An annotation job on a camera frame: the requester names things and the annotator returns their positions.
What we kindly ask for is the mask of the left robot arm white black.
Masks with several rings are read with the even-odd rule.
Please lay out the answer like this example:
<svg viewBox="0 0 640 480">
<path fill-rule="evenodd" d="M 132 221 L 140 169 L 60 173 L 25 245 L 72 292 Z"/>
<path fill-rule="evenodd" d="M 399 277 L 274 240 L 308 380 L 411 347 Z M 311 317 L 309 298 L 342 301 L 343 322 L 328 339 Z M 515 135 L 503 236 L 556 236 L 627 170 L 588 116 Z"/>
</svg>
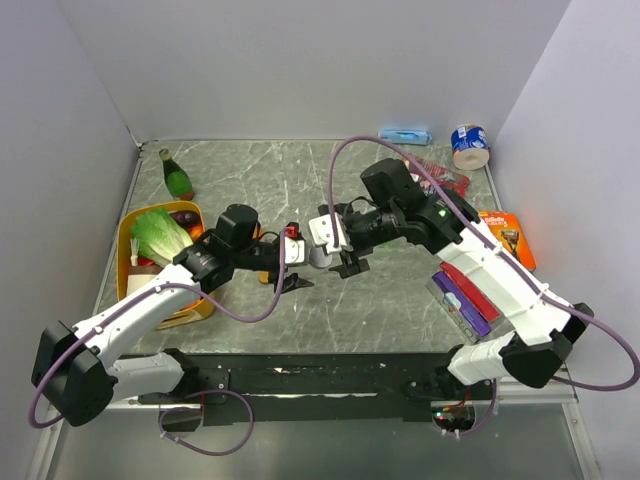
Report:
<svg viewBox="0 0 640 480">
<path fill-rule="evenodd" d="M 214 228 L 178 253 L 145 287 L 116 305 L 69 328 L 45 329 L 32 383 L 60 418 L 81 426 L 125 398 L 166 393 L 177 402 L 191 399 L 198 377 L 179 353 L 124 358 L 130 347 L 171 314 L 230 281 L 236 270 L 273 272 L 281 295 L 294 278 L 289 266 L 304 265 L 308 248 L 298 223 L 290 222 L 271 242 L 257 235 L 257 212 L 231 205 Z"/>
</svg>

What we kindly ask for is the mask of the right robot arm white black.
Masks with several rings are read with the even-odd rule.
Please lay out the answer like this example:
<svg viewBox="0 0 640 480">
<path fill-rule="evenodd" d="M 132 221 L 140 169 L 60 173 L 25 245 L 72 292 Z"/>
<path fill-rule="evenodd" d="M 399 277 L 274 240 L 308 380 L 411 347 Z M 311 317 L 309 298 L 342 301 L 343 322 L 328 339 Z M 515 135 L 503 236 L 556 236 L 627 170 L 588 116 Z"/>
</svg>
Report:
<svg viewBox="0 0 640 480">
<path fill-rule="evenodd" d="M 540 282 L 492 236 L 478 212 L 456 192 L 427 195 L 403 161 L 386 158 L 360 176 L 372 211 L 340 205 L 340 226 L 356 254 L 404 238 L 425 247 L 471 281 L 511 323 L 511 332 L 455 349 L 437 386 L 456 399 L 473 384 L 511 376 L 531 388 L 544 387 L 586 329 L 568 313 L 570 303 L 536 293 Z"/>
</svg>

